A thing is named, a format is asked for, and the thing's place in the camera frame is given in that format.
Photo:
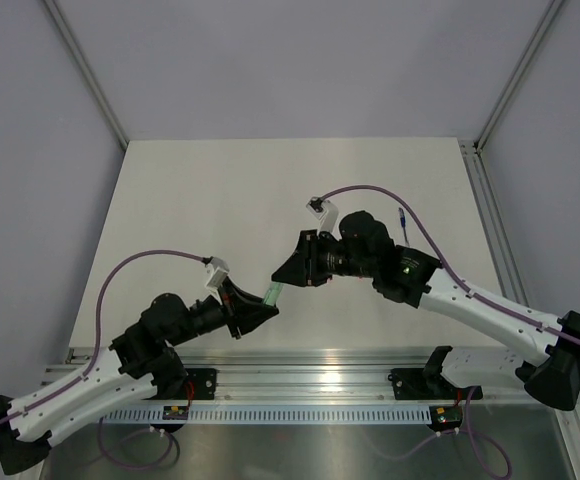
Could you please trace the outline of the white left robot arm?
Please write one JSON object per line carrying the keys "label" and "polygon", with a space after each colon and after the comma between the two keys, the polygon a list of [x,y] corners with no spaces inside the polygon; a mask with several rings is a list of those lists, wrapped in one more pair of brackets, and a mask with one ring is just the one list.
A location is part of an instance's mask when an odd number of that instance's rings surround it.
{"label": "white left robot arm", "polygon": [[176,346],[227,328],[239,339],[278,315],[260,297],[224,280],[218,296],[186,306],[173,293],[156,297],[136,323],[88,364],[20,398],[0,395],[0,465],[7,476],[44,461],[85,425],[144,399],[169,400],[188,373]]}

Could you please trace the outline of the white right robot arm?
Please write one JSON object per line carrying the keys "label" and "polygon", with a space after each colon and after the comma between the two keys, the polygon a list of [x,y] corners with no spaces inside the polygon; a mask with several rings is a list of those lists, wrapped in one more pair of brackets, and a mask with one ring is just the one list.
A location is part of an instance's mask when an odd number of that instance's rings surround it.
{"label": "white right robot arm", "polygon": [[439,346],[417,378],[436,398],[467,395],[473,387],[523,388],[534,400],[571,411],[580,393],[580,314],[531,311],[471,286],[439,259],[396,244],[371,214],[347,215],[340,235],[303,230],[274,282],[319,287],[335,276],[369,279],[385,299],[454,319],[504,345]]}

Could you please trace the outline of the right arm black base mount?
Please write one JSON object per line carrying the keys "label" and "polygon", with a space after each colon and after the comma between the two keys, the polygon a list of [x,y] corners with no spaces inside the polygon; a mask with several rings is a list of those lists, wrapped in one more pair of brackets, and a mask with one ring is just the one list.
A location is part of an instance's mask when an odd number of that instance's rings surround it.
{"label": "right arm black base mount", "polygon": [[387,375],[395,400],[466,400],[470,388],[458,388],[439,375],[425,377],[423,368],[394,368]]}

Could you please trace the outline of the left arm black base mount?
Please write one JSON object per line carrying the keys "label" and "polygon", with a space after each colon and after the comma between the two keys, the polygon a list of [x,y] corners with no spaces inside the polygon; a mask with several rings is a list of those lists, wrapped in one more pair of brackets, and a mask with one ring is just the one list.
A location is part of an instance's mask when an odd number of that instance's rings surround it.
{"label": "left arm black base mount", "polygon": [[188,376],[168,400],[211,401],[215,399],[218,371],[214,368],[194,367],[187,370]]}

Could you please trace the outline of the green highlighter pen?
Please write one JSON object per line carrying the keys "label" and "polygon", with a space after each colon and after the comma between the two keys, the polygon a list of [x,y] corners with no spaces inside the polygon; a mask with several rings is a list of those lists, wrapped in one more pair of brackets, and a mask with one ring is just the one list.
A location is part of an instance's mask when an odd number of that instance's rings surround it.
{"label": "green highlighter pen", "polygon": [[283,284],[279,282],[271,282],[269,288],[267,289],[262,303],[267,306],[274,307],[277,304],[279,296],[282,292]]}

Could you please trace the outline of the blue grip gel pen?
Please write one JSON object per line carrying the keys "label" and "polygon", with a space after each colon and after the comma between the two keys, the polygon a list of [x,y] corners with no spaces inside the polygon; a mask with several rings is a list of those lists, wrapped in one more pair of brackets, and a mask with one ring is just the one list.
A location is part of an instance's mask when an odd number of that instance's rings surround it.
{"label": "blue grip gel pen", "polygon": [[410,247],[408,231],[407,231],[407,217],[406,217],[405,210],[402,207],[399,207],[398,212],[399,212],[399,221],[400,221],[401,230],[402,230],[403,239],[404,239],[404,245],[406,247]]}

